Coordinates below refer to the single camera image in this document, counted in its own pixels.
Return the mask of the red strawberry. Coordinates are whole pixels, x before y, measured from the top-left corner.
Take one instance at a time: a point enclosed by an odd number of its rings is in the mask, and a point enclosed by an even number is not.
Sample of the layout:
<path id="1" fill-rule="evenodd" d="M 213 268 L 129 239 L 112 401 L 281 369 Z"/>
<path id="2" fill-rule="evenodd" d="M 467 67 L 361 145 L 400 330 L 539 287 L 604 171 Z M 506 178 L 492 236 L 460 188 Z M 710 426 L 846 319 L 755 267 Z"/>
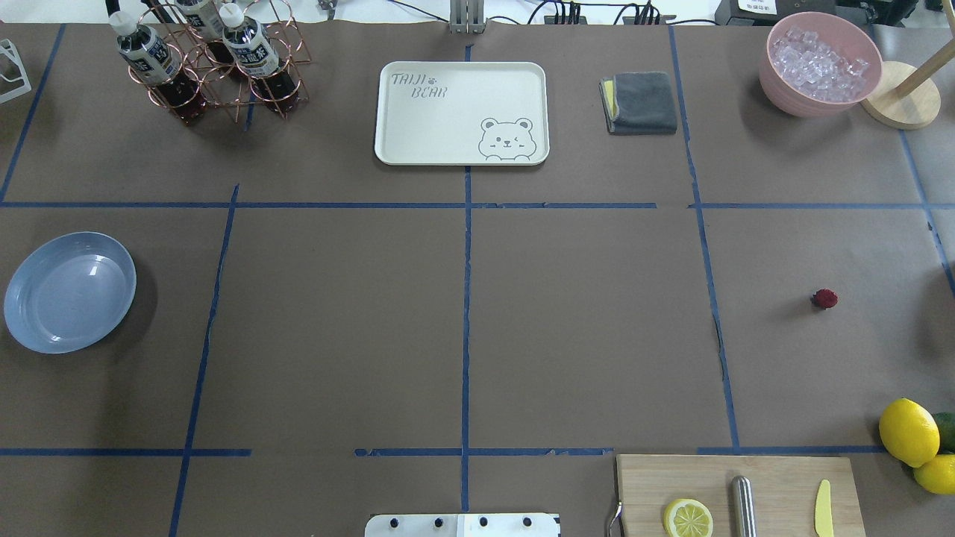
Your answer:
<path id="1" fill-rule="evenodd" d="M 838 305 L 839 296 L 832 289 L 818 289 L 810 297 L 810 302 L 815 308 L 828 310 Z"/>

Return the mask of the blue plastic plate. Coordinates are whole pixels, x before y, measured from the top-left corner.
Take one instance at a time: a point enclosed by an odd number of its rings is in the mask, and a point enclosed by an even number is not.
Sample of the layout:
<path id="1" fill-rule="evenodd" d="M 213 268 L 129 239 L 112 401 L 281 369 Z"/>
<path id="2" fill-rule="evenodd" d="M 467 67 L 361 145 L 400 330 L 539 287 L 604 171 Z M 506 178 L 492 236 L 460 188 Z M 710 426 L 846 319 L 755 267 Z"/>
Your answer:
<path id="1" fill-rule="evenodd" d="M 134 260 L 121 242 L 99 232 L 68 233 L 21 262 L 4 294 L 4 320 L 27 349 L 71 353 L 112 333 L 136 288 Z"/>

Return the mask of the round wooden stand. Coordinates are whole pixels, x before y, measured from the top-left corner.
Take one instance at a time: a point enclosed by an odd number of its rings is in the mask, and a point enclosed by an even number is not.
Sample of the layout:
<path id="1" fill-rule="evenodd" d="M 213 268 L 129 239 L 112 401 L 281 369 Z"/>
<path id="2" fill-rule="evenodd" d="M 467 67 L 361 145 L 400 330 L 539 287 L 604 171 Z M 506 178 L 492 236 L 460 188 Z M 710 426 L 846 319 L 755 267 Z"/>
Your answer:
<path id="1" fill-rule="evenodd" d="M 898 61 L 881 63 L 879 84 L 864 98 L 864 110 L 878 122 L 900 130 L 924 128 L 940 113 L 940 91 L 931 75 L 954 57 L 954 40 L 918 67 Z"/>

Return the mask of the yellow plastic knife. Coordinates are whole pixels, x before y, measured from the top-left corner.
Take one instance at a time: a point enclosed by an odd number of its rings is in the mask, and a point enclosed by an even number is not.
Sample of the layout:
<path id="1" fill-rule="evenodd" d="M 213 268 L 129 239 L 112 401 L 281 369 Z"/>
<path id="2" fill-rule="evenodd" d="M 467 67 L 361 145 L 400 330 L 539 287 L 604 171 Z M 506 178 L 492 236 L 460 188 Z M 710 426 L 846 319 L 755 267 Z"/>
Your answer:
<path id="1" fill-rule="evenodd" d="M 814 530 L 819 537 L 833 537 L 831 483 L 827 479 L 822 479 L 816 487 Z"/>

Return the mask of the green lime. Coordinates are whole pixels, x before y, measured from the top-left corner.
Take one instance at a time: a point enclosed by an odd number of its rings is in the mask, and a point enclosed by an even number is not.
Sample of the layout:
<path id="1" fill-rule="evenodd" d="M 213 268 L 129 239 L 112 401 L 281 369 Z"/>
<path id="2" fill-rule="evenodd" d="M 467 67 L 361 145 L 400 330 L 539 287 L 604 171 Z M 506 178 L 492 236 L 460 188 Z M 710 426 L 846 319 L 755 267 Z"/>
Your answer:
<path id="1" fill-rule="evenodd" d="M 953 454 L 955 451 L 954 412 L 935 412 L 932 418 L 940 435 L 940 452 Z"/>

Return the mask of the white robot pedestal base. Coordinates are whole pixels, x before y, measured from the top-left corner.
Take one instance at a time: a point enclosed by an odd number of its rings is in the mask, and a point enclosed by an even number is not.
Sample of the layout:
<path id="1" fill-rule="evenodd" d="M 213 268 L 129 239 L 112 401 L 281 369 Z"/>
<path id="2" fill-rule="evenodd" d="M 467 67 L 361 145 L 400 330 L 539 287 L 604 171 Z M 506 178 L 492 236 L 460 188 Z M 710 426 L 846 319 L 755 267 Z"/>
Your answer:
<path id="1" fill-rule="evenodd" d="M 560 536 L 556 514 L 543 512 L 382 514 L 368 520 L 365 536 Z"/>

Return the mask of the small yellow lemon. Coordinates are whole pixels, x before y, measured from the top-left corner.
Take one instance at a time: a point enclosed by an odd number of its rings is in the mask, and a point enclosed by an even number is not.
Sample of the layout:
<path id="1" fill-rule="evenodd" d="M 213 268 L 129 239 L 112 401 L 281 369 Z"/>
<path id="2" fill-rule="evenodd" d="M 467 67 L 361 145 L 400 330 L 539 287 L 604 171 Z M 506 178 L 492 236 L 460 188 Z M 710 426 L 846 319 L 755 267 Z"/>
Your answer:
<path id="1" fill-rule="evenodd" d="M 938 454 L 912 470 L 917 484 L 935 495 L 954 495 L 954 454 Z"/>

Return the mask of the pink bowl of ice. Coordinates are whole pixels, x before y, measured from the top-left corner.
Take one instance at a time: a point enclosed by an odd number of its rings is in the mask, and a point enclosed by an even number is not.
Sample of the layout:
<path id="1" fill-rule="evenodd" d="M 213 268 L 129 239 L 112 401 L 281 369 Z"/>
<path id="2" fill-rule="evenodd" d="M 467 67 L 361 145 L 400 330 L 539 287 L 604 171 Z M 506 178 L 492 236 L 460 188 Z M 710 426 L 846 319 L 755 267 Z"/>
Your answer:
<path id="1" fill-rule="evenodd" d="M 770 31 L 760 85 L 781 111 L 799 118 L 845 111 L 873 94 L 883 61 L 872 38 L 842 17 L 788 15 Z"/>

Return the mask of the dark tea bottle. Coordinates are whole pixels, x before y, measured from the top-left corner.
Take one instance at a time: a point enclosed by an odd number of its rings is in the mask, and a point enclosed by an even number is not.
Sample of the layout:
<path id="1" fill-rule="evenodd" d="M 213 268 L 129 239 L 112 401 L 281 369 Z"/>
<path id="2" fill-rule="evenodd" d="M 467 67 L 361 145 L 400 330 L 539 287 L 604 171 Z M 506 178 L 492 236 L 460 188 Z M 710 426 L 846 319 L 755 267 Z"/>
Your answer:
<path id="1" fill-rule="evenodd" d="M 219 18 L 224 24 L 222 41 L 260 101 L 273 112 L 291 112 L 299 101 L 298 85 L 263 24 L 234 3 L 222 4 Z"/>
<path id="2" fill-rule="evenodd" d="M 153 27 L 126 11 L 110 14 L 108 22 L 116 33 L 117 52 L 136 78 L 158 94 L 180 120 L 201 118 L 206 98 L 198 82 L 184 71 L 181 53 L 166 44 Z"/>
<path id="3" fill-rule="evenodd" d="M 225 24 L 219 17 L 219 1 L 174 1 L 174 4 L 191 31 L 201 40 L 205 55 L 212 64 L 224 68 L 236 81 L 242 81 L 242 72 L 222 40 Z"/>

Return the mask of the large yellow lemon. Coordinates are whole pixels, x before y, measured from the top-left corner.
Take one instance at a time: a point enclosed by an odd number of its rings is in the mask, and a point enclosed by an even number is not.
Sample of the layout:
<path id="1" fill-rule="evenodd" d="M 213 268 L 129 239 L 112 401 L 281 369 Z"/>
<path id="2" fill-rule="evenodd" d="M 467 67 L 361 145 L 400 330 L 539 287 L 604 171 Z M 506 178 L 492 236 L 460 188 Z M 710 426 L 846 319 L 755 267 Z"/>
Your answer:
<path id="1" fill-rule="evenodd" d="M 908 398 L 898 398 L 886 406 L 879 418 L 879 436 L 888 453 L 911 468 L 930 462 L 940 451 L 935 419 Z"/>

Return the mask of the lemon half slice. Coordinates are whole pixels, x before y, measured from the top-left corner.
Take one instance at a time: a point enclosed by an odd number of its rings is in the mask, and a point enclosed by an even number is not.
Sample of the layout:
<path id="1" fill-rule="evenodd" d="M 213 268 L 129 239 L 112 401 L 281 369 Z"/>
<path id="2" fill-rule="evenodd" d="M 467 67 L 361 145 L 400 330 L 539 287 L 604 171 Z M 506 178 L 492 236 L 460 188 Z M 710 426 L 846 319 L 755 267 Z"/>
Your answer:
<path id="1" fill-rule="evenodd" d="M 665 509 L 662 524 L 668 536 L 713 536 L 714 520 L 709 507 L 691 497 L 679 497 Z"/>

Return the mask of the grey folded cloth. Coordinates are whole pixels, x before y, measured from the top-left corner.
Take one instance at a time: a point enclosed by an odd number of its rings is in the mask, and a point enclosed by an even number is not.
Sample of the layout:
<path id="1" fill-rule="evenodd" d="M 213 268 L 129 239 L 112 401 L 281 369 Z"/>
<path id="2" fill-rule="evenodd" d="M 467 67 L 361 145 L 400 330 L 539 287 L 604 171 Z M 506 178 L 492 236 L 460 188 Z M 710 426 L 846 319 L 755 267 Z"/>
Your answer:
<path id="1" fill-rule="evenodd" d="M 673 135 L 677 116 L 666 72 L 619 72 L 599 83 L 611 135 Z"/>

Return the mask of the cream bear serving tray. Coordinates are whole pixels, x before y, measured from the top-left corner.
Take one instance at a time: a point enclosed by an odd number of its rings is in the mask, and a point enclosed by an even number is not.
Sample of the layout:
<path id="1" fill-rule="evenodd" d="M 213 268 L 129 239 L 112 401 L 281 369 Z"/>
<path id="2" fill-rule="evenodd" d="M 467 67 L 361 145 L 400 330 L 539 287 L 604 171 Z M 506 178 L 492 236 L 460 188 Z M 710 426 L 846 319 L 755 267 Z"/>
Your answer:
<path id="1" fill-rule="evenodd" d="M 395 61 L 380 72 L 375 155 L 388 166 L 538 166 L 549 153 L 538 64 Z"/>

